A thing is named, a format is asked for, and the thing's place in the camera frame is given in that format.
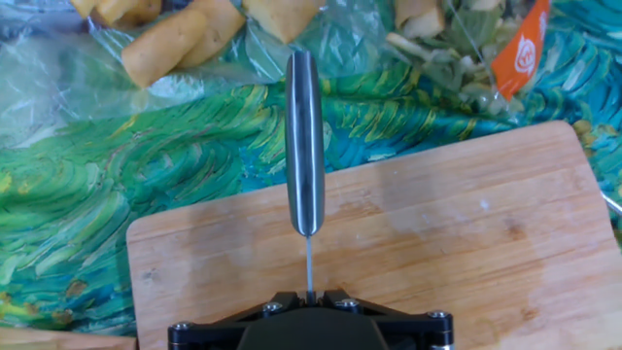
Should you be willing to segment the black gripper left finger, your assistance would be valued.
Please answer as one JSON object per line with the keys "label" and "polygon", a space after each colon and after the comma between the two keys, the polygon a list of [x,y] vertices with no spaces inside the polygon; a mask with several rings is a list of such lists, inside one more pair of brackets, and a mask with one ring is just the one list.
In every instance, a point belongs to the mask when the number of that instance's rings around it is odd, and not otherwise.
{"label": "black gripper left finger", "polygon": [[168,327],[168,349],[236,349],[253,323],[306,305],[306,299],[296,292],[279,292],[267,302],[214,323],[180,321]]}

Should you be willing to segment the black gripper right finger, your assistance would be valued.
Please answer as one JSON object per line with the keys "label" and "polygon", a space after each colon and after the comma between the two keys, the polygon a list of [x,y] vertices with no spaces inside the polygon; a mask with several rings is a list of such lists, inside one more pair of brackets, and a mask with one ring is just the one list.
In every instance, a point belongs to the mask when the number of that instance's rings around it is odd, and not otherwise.
{"label": "black gripper right finger", "polygon": [[351,297],[344,290],[325,291],[321,306],[363,316],[375,327],[374,336],[388,349],[454,349],[454,318],[448,311],[409,314]]}

